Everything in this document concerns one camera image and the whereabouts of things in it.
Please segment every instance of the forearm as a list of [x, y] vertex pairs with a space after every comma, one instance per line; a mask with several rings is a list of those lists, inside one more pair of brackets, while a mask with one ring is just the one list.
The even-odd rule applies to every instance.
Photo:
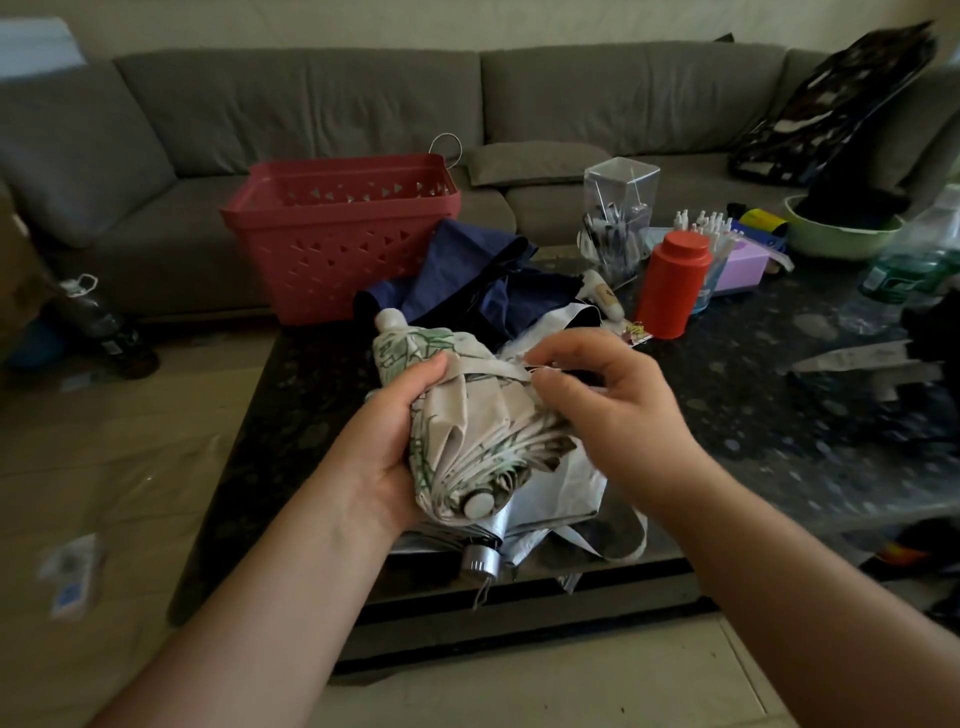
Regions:
[[802, 725], [953, 725], [960, 641], [717, 467], [659, 514]]
[[93, 725], [303, 723], [396, 535], [334, 477], [321, 466]]

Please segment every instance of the red bottle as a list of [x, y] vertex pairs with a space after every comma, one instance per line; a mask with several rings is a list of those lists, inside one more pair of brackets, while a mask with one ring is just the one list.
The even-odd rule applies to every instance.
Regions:
[[699, 232], [671, 231], [654, 248], [634, 320], [658, 339], [676, 339], [704, 285], [713, 261], [709, 238]]

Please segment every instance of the gray sofa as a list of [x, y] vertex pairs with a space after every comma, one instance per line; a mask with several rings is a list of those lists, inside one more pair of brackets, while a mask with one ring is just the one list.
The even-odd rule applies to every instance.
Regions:
[[[662, 169], [654, 224], [790, 190], [735, 180], [729, 149], [822, 54], [656, 42], [492, 53], [163, 51], [0, 85], [0, 178], [50, 264], [98, 276], [136, 316], [262, 307], [217, 207], [272, 158], [587, 142]], [[849, 153], [872, 181], [929, 204], [960, 149], [960, 71], [935, 69], [875, 114]], [[540, 246], [574, 242], [578, 183], [461, 190], [460, 219]]]

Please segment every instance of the tile floor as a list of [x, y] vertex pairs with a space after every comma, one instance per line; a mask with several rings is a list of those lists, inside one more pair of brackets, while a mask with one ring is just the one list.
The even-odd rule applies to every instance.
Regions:
[[[273, 334], [263, 327], [159, 348], [142, 381], [61, 392], [71, 361], [0, 391], [0, 725], [75, 728], [172, 630], [167, 602]], [[102, 595], [76, 623], [47, 618], [45, 548], [90, 531]], [[547, 663], [549, 670], [541, 669]], [[329, 688], [311, 726], [794, 725], [722, 618], [519, 649]]]

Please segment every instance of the dark granite tabletop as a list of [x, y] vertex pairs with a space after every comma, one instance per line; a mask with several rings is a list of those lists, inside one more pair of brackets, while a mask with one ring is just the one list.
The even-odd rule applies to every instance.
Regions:
[[[574, 272], [570, 257], [539, 262]], [[939, 385], [879, 405], [862, 373], [788, 375], [801, 359], [874, 343], [837, 331], [859, 268], [802, 259], [753, 292], [715, 299], [675, 341], [650, 341], [693, 434], [744, 485], [818, 535], [960, 513], [956, 413]], [[633, 310], [635, 292], [621, 298]], [[902, 338], [893, 330], [885, 338]], [[264, 368], [170, 609], [182, 623], [313, 471], [379, 381], [370, 335], [349, 322], [286, 328]], [[608, 489], [607, 497], [616, 497]], [[651, 524], [642, 560], [677, 558]], [[391, 557], [371, 602], [467, 589], [456, 562]], [[504, 579], [610, 568], [548, 537]]]

